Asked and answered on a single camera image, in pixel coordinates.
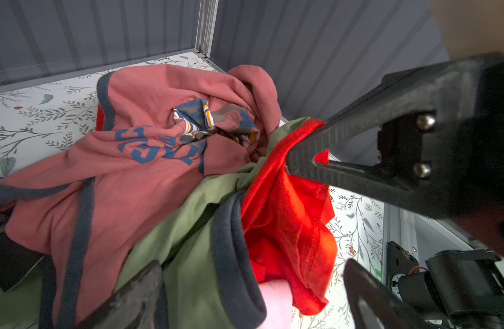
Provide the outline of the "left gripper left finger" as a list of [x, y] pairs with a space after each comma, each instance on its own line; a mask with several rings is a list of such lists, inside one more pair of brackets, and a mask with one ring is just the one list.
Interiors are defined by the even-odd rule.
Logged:
[[161, 286], [162, 268], [153, 260], [77, 327], [151, 328]]

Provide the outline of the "red cloth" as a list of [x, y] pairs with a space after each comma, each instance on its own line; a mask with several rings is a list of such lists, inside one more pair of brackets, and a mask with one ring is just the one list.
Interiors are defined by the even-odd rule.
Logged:
[[334, 218], [328, 185], [289, 174], [289, 151], [324, 122], [308, 119], [283, 138], [242, 200], [242, 227], [259, 283], [285, 280], [293, 306], [317, 315], [328, 304], [338, 247], [327, 224]]

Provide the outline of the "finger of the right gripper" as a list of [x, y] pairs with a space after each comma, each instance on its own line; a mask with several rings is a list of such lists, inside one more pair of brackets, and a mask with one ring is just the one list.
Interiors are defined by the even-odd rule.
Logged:
[[[316, 159], [370, 130], [379, 164]], [[297, 143], [287, 166], [297, 177], [431, 218], [504, 206], [504, 54], [386, 75]]]

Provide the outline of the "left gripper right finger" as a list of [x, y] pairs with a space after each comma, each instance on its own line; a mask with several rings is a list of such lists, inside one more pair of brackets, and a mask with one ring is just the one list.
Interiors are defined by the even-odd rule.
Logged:
[[356, 328], [429, 327], [357, 261], [349, 259], [345, 263], [343, 278]]

